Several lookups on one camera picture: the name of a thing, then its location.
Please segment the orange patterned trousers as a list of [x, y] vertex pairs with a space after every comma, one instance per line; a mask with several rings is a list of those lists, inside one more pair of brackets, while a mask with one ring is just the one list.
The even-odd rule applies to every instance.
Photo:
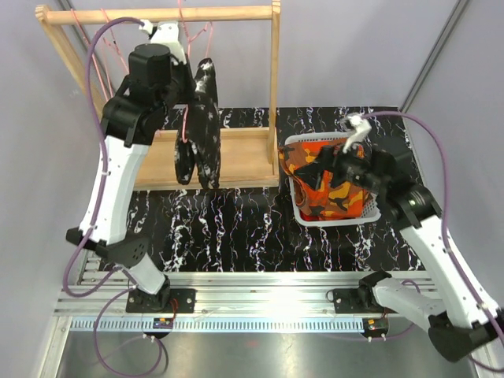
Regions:
[[321, 187], [312, 189], [297, 178], [295, 170], [311, 163], [326, 145], [343, 146], [344, 138], [325, 141], [303, 141], [288, 143], [278, 148], [279, 163], [287, 176], [293, 179], [295, 205], [305, 221], [336, 221], [358, 218], [365, 205], [371, 202], [371, 194], [351, 183], [331, 188], [332, 174], [325, 172]]

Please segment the pink wire hanger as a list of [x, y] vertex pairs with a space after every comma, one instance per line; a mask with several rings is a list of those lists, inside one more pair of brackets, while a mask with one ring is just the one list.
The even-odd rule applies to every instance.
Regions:
[[[206, 46], [206, 54], [205, 54], [205, 57], [208, 57], [208, 55], [209, 55], [209, 49], [210, 49], [210, 43], [211, 43], [212, 38], [213, 38], [213, 22], [212, 21], [207, 21], [206, 24], [205, 24], [205, 26], [200, 31], [198, 31], [195, 35], [190, 36], [190, 33], [188, 31], [188, 28], [187, 28], [186, 21], [185, 21], [184, 15], [183, 15], [183, 5], [182, 5], [182, 3], [183, 3], [182, 0], [178, 0], [177, 1], [179, 15], [180, 15], [180, 21], [182, 23], [183, 33], [184, 33], [184, 35], [186, 37], [186, 41], [187, 41], [187, 56], [190, 57], [190, 55], [191, 55], [191, 44], [202, 33], [209, 32], [209, 38], [208, 38], [208, 42], [207, 42], [207, 46]], [[187, 136], [186, 136], [186, 131], [187, 131], [187, 116], [188, 116], [188, 106], [186, 106], [186, 108], [184, 110], [184, 114], [183, 114], [183, 126], [182, 126], [182, 132], [181, 132], [182, 141], [184, 143], [187, 143]]]
[[[76, 16], [76, 11], [71, 7], [70, 12], [74, 21], [76, 22], [77, 29], [80, 33], [80, 37], [84, 42], [85, 49], [91, 45], [91, 37], [87, 34], [85, 28], [80, 23], [79, 18]], [[107, 61], [106, 50], [113, 50], [110, 48], [106, 42], [109, 40], [106, 37], [102, 37], [101, 41], [97, 44], [94, 53], [92, 54], [92, 65], [95, 70], [95, 75], [98, 79], [99, 87], [101, 89], [103, 98], [109, 100], [114, 94], [115, 90], [113, 88], [111, 76], [109, 73], [109, 66]]]
[[124, 55], [122, 54], [122, 52], [121, 52], [121, 50], [120, 50], [120, 47], [119, 47], [119, 45], [118, 45], [118, 43], [117, 43], [117, 40], [116, 40], [116, 37], [115, 37], [115, 34], [114, 34], [114, 32], [113, 32], [113, 29], [112, 29], [112, 28], [109, 30], [109, 33], [110, 33], [110, 38], [111, 38], [111, 40], [110, 40], [109, 42], [106, 42], [106, 44], [107, 44], [110, 48], [112, 48], [112, 49], [114, 50], [115, 54], [116, 54], [116, 55], [117, 55], [117, 57], [119, 58], [120, 63], [121, 63], [121, 65], [122, 65], [123, 69], [124, 69], [124, 73], [125, 73], [125, 74], [129, 74], [128, 65], [127, 65], [127, 63], [126, 63], [126, 61], [125, 61], [125, 59], [124, 59]]

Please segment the black white patterned trousers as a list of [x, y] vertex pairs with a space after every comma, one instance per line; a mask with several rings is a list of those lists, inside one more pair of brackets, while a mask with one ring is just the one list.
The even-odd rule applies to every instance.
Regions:
[[194, 81], [194, 97], [187, 106], [185, 122], [176, 134], [176, 179], [188, 185], [197, 170], [202, 188], [217, 189], [221, 174], [221, 119], [217, 75], [211, 58], [198, 63]]

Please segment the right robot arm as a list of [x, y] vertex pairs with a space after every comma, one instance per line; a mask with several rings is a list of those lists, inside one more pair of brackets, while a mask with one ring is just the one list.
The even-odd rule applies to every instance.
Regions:
[[359, 157], [353, 151], [323, 146], [312, 162], [294, 174], [317, 189], [323, 175], [330, 172], [333, 186], [349, 182], [375, 195], [381, 215], [420, 258], [439, 299], [428, 298], [379, 271], [360, 279], [358, 305], [367, 312], [396, 312], [424, 330], [443, 358], [457, 362], [503, 337], [503, 309], [478, 284], [450, 242], [443, 211], [432, 193], [402, 170], [406, 155], [375, 146], [369, 157]]

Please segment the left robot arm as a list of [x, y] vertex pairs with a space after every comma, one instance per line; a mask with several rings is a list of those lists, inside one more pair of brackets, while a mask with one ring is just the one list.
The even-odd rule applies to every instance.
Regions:
[[169, 109], [189, 98], [190, 69], [169, 47], [146, 43], [128, 57], [129, 74], [105, 104], [100, 153], [91, 200], [80, 225], [65, 238], [124, 269], [136, 289], [132, 296], [147, 312], [161, 313], [171, 302], [169, 278], [153, 263], [148, 235], [128, 230], [127, 215], [136, 177]]

